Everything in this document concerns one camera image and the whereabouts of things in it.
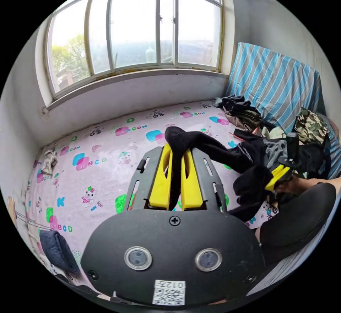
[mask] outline striped fabric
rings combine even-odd
[[[301,107],[325,111],[318,71],[249,43],[238,43],[224,96],[230,94],[244,95],[264,120],[286,133],[292,131]]]
[[[330,140],[329,153],[330,153],[330,159],[331,159],[328,179],[334,179],[334,178],[337,178],[337,176],[341,172],[341,145],[327,117],[325,115],[322,115],[321,113],[318,113],[318,115],[327,124],[328,136]]]

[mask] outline qr code sticker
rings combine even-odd
[[[153,304],[164,306],[181,306],[185,304],[184,289],[155,288]]]

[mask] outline window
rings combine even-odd
[[[221,17],[221,0],[68,0],[46,35],[54,98],[122,72],[218,71]]]

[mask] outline gray cloth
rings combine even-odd
[[[264,165],[271,170],[274,165],[279,165],[277,161],[279,157],[288,156],[287,142],[285,140],[271,142],[264,139],[264,144],[266,145]]]

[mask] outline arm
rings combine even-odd
[[[336,195],[339,193],[341,189],[341,177],[335,178],[335,179],[303,179],[294,177],[294,179],[287,184],[283,184],[278,187],[278,192],[289,192],[289,193],[295,193],[295,194],[301,194],[305,192],[306,190],[312,188],[313,186],[317,185],[318,183],[329,183],[335,187]],[[259,227],[256,232],[255,236],[260,242],[260,235],[261,235],[261,227]]]

